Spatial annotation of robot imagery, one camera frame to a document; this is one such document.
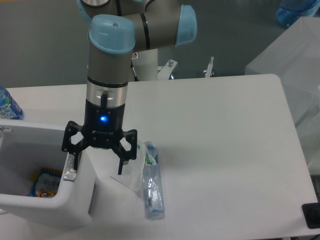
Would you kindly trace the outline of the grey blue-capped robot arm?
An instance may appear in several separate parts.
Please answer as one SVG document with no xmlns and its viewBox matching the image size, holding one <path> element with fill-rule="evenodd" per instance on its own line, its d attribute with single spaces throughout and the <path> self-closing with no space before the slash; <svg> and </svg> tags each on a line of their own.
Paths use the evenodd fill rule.
<svg viewBox="0 0 320 240">
<path fill-rule="evenodd" d="M 88 147 L 111 149 L 119 166 L 137 157 L 138 132 L 123 130 L 132 54 L 190 43 L 197 36 L 196 12 L 176 0 L 79 0 L 90 21 L 84 123 L 69 121 L 61 149 L 73 168 Z"/>
</svg>

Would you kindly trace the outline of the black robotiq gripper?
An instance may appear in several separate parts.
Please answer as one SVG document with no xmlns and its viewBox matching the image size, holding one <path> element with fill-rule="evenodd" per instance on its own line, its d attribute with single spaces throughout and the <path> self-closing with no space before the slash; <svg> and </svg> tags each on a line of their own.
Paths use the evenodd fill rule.
<svg viewBox="0 0 320 240">
<path fill-rule="evenodd" d="M 138 131 L 131 129 L 123 131 L 125 105 L 111 108 L 102 108 L 85 101 L 84 125 L 81 126 L 70 120 L 64 130 L 61 150 L 74 156 L 73 169 L 79 168 L 79 155 L 87 147 L 112 149 L 119 157 L 118 175 L 122 174 L 123 166 L 130 160 L 137 158 Z M 73 144 L 71 139 L 81 132 L 83 138 Z M 125 138 L 130 149 L 126 150 L 120 140 Z"/>
</svg>

